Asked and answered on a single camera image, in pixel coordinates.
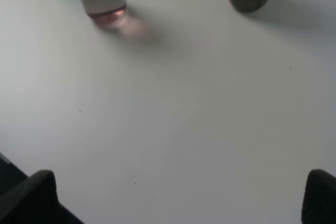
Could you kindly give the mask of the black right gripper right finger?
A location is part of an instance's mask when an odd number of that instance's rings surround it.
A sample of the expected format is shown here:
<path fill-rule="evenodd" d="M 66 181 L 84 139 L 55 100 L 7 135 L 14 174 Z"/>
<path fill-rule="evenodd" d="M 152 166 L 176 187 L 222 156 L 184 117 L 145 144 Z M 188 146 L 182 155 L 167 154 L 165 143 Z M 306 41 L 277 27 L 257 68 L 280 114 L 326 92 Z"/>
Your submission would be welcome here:
<path fill-rule="evenodd" d="M 335 177 L 322 169 L 308 174 L 301 222 L 335 224 Z"/>

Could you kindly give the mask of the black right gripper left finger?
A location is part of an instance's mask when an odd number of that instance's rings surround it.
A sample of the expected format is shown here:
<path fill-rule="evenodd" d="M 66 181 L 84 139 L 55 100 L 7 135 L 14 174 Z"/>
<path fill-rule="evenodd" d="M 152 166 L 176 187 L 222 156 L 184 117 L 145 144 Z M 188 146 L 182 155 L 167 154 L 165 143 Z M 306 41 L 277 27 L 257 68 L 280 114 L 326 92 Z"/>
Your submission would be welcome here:
<path fill-rule="evenodd" d="M 58 199 L 55 175 L 39 170 L 1 195 L 1 223 L 82 223 Z"/>

